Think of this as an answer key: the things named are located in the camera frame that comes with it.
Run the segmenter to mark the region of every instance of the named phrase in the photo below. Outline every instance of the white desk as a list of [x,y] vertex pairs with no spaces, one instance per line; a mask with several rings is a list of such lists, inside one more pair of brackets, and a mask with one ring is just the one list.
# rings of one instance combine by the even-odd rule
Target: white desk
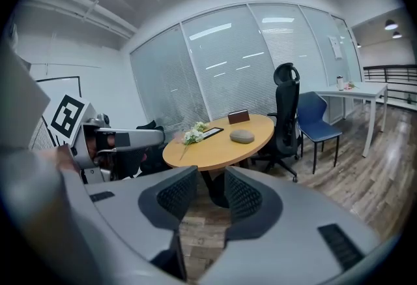
[[367,137],[363,157],[367,157],[369,146],[371,145],[373,127],[375,126],[375,108],[377,99],[384,94],[384,118],[382,120],[381,132],[384,132],[385,118],[386,118],[386,103],[388,101],[388,84],[377,82],[355,82],[357,88],[351,90],[340,91],[336,85],[315,89],[314,91],[320,96],[343,97],[343,118],[346,119],[346,103],[345,99],[359,98],[361,100],[371,101],[371,117],[369,120],[369,127],[367,130]]

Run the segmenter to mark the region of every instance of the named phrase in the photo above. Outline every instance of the glass wall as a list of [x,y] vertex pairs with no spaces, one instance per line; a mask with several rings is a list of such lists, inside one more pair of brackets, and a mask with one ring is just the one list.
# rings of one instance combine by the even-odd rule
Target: glass wall
[[145,113],[168,136],[210,120],[179,26],[139,47],[131,60]]
[[319,48],[299,7],[270,4],[250,7],[268,44],[274,67],[293,63],[300,73],[301,93],[327,85]]
[[[282,63],[295,65],[302,93],[338,75],[360,81],[353,45],[345,22],[329,13],[251,3],[184,21],[132,52],[131,62],[149,121],[171,136],[232,111],[275,112],[273,73]],[[333,102],[337,118],[341,101]]]
[[243,109],[276,110],[274,65],[246,6],[190,20],[184,32],[212,119]]

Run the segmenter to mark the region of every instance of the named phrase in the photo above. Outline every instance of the blue chair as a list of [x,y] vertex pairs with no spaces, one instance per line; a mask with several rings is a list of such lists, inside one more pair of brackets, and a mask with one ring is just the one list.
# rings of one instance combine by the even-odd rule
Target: blue chair
[[323,121],[324,112],[327,109],[327,103],[318,94],[313,91],[300,94],[298,99],[298,127],[301,130],[301,157],[303,152],[304,134],[314,143],[314,163],[313,173],[315,172],[315,164],[317,161],[317,144],[322,143],[321,151],[324,149],[324,142],[333,138],[336,141],[336,155],[334,157],[334,165],[338,160],[339,137],[341,131],[336,127]]

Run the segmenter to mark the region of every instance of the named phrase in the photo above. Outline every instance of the round wooden table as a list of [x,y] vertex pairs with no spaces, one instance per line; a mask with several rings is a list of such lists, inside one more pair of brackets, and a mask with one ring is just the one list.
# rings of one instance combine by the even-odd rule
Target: round wooden table
[[[185,145],[171,141],[164,149],[163,157],[171,167],[197,166],[207,185],[212,201],[219,206],[228,207],[224,197],[224,175],[212,181],[209,170],[224,168],[246,160],[265,146],[274,134],[274,122],[264,115],[249,115],[250,120],[237,124],[229,124],[227,117],[211,121],[207,130],[213,127],[224,128],[199,143],[188,146],[184,156]],[[237,143],[230,140],[230,132],[248,130],[255,136],[251,143]]]

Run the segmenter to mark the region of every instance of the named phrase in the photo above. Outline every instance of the table top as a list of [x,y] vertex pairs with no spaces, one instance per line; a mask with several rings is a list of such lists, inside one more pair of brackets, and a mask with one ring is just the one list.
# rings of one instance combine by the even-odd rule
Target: table top
[[338,96],[338,97],[377,97],[388,86],[387,83],[379,82],[355,82],[357,88],[350,90],[339,90],[337,85],[329,85],[328,87],[322,87],[314,89],[314,91],[322,96]]
[[[227,117],[211,121],[208,129],[224,128],[199,143],[188,146],[184,156],[185,145],[176,140],[171,141],[164,149],[163,157],[171,167],[197,166],[200,171],[224,168],[250,157],[268,143],[274,134],[274,122],[264,115],[249,115],[250,120],[229,124]],[[255,136],[251,143],[238,143],[230,140],[230,132],[248,130]]]

